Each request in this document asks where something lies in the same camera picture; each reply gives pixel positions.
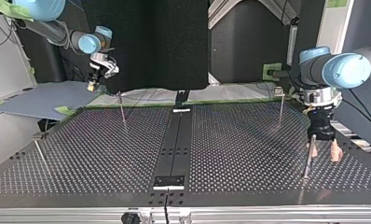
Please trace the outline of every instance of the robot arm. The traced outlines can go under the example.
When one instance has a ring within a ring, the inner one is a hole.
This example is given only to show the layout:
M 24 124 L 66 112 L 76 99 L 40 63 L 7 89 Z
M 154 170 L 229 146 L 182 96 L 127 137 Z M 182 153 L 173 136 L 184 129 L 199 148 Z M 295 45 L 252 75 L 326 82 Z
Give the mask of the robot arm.
M 308 138 L 336 141 L 331 126 L 334 109 L 341 99 L 337 89 L 352 89 L 371 78 L 371 47 L 332 55 L 328 47 L 304 50 L 300 54 L 300 86 L 310 119 Z
M 34 21 L 16 22 L 39 35 L 49 43 L 72 48 L 75 52 L 81 50 L 90 54 L 90 66 L 93 73 L 89 76 L 88 90 L 94 91 L 101 77 L 109 78 L 119 72 L 115 60 L 108 57 L 113 32 L 103 26 L 97 26 L 93 34 L 69 30 L 64 22 L 56 21 L 62 14 L 66 0 L 13 0 L 14 5 L 29 9 Z

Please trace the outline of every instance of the cable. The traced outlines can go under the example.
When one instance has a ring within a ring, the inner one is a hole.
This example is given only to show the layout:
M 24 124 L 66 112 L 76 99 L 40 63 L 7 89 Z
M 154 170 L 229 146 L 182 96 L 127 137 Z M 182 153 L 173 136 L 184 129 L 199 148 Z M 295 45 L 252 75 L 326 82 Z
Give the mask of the cable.
M 73 46 L 73 43 L 72 43 L 72 40 L 71 40 L 70 31 L 69 31 L 69 28 L 67 27 L 66 22 L 64 22 L 64 21 L 57 21 L 57 20 L 55 20 L 55 22 L 57 22 L 58 24 L 60 24 L 63 27 L 63 30 L 66 32 L 66 39 L 65 39 L 64 43 L 62 43 L 62 44 L 55 43 L 53 41 L 49 41 L 49 43 L 51 43 L 53 45 L 56 45 L 56 46 L 59 46 L 59 47 L 63 47 L 64 49 L 69 49 L 69 47 L 70 47 L 73 50 L 73 52 L 76 55 L 78 55 L 78 56 L 86 55 L 84 53 L 78 53 L 76 51 L 75 46 Z
M 8 33 L 6 39 L 2 43 L 0 43 L 0 46 L 4 45 L 9 40 L 10 37 L 11 37 L 11 35 L 12 35 L 12 30 L 10 30 L 10 32 Z
M 357 94 L 353 90 L 349 90 L 349 91 L 350 91 L 351 95 L 353 95 L 353 97 L 357 100 L 357 102 L 363 107 L 363 109 L 366 111 L 366 113 L 368 114 L 369 117 L 361 109 L 359 109 L 357 106 L 355 106 L 351 102 L 349 102 L 349 101 L 347 101 L 345 99 L 342 99 L 342 101 L 345 102 L 346 104 L 350 105 L 351 107 L 353 107 L 361 115 L 363 115 L 363 117 L 365 117 L 369 122 L 371 122 L 371 113 L 369 112 L 369 110 L 366 107 L 366 105 L 360 100 L 360 98 L 357 96 Z
M 284 6 L 283 6 L 283 9 L 282 9 L 282 17 L 281 17 L 282 28 L 283 28 L 284 11 L 285 11 L 285 8 L 287 7 L 287 3 L 288 3 L 288 0 L 285 0 Z
M 5 19 L 5 23 L 6 23 L 7 27 L 8 27 L 8 30 L 9 30 L 9 31 L 12 30 L 12 29 L 13 29 L 12 26 L 8 25 L 8 23 L 7 23 L 5 17 L 3 17 L 3 18 Z M 3 34 L 7 35 L 6 31 L 5 31 L 1 26 L 0 26 L 0 30 L 2 31 Z M 17 44 L 17 43 L 16 43 L 16 40 L 13 40 L 13 39 L 11 39 L 11 38 L 10 38 L 10 40 L 11 40 L 11 42 L 12 42 L 13 44 Z
M 63 61 L 67 64 L 67 66 L 70 68 L 71 72 L 72 72 L 72 77 L 71 77 L 71 80 L 72 81 L 75 81 L 75 76 L 79 77 L 83 82 L 86 82 L 86 76 L 83 74 L 83 72 L 81 71 L 81 69 L 79 67 L 77 67 L 72 61 L 70 61 L 69 59 L 61 56 Z
M 269 100 L 271 100 L 271 99 L 272 99 L 272 95 L 270 94 L 270 92 L 273 91 L 273 89 L 272 89 L 272 90 L 269 89 L 269 86 L 268 86 L 267 82 L 264 82 L 265 86 L 267 87 L 266 89 L 261 88 L 260 86 L 258 86 L 258 84 L 260 84 L 260 83 L 257 83 L 255 86 L 256 86 L 258 89 L 262 90 L 262 91 L 267 91 L 268 94 L 269 94 Z

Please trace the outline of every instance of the black cable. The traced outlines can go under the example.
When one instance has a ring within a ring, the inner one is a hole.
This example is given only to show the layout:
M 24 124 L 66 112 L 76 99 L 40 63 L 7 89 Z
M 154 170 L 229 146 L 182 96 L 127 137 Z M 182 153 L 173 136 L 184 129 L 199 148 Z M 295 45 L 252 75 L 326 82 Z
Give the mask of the black cable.
M 12 35 L 12 29 L 8 33 L 8 36 L 6 37 L 6 39 L 2 43 L 0 43 L 0 46 L 4 45 L 9 40 L 11 35 Z
M 287 3 L 288 3 L 288 0 L 285 0 L 284 6 L 282 9 L 282 17 L 281 17 L 282 28 L 283 28 L 284 11 L 285 11 L 285 7 L 287 7 Z
M 83 72 L 78 68 L 72 61 L 69 59 L 65 58 L 62 56 L 63 61 L 69 66 L 71 72 L 72 72 L 72 77 L 71 80 L 75 81 L 75 77 L 77 76 L 78 78 L 81 79 L 81 81 L 86 82 L 86 76 L 84 76 Z
M 357 100 L 357 102 L 363 107 L 363 109 L 366 111 L 366 113 L 368 114 L 368 116 L 361 109 L 359 109 L 357 106 L 355 106 L 351 102 L 349 102 L 349 101 L 347 101 L 345 99 L 343 99 L 342 101 L 345 102 L 346 104 L 350 105 L 351 107 L 353 107 L 361 115 L 363 115 L 363 117 L 365 117 L 369 122 L 371 122 L 371 113 L 369 112 L 369 110 L 366 107 L 366 105 L 360 100 L 360 98 L 357 96 L 357 94 L 353 90 L 349 90 L 349 91 L 350 91 L 351 95 L 353 95 L 353 97 Z
M 269 86 L 268 86 L 267 82 L 264 82 L 265 86 L 267 87 L 266 89 L 259 87 L 258 84 L 259 84 L 259 83 L 257 83 L 255 86 L 256 86 L 258 89 L 262 90 L 262 91 L 267 91 L 268 94 L 269 94 L 269 100 L 271 100 L 271 99 L 272 99 L 272 95 L 270 94 L 270 92 L 273 91 L 273 89 L 272 89 L 272 90 L 269 89 Z

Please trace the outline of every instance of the white wall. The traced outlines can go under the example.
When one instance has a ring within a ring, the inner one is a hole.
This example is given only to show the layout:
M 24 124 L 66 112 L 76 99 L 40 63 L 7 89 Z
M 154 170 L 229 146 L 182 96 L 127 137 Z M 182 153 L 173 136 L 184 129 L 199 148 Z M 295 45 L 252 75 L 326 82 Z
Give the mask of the white wall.
M 328 46 L 331 53 L 342 52 L 345 36 L 348 30 L 351 9 L 354 0 L 348 0 L 345 7 L 326 8 L 317 40 L 317 46 Z
M 0 26 L 8 32 L 8 27 L 3 16 L 0 16 Z M 0 43 L 6 39 L 0 31 Z M 25 61 L 21 57 L 20 49 L 11 41 L 0 47 L 0 98 L 14 91 L 31 87 L 34 83 L 27 73 Z
M 8 32 L 6 22 L 1 16 L 0 26 Z M 0 31 L 0 43 L 6 37 Z M 21 56 L 18 45 L 8 40 L 0 47 L 0 99 L 34 85 L 34 79 L 27 73 L 28 66 L 30 65 Z M 38 119 L 0 114 L 0 163 L 32 141 L 33 134 L 38 132 L 37 121 Z

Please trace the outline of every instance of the metal bracket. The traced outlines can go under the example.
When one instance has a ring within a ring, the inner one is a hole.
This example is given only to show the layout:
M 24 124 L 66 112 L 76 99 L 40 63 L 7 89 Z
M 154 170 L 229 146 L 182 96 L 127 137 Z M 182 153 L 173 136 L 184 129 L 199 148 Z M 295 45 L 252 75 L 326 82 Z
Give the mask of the metal bracket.
M 188 100 L 189 91 L 178 91 L 176 95 L 176 104 L 173 109 L 173 113 L 185 113 L 190 112 L 191 109 L 184 103 Z
M 185 189 L 185 177 L 157 176 L 154 182 L 154 190 L 183 190 Z

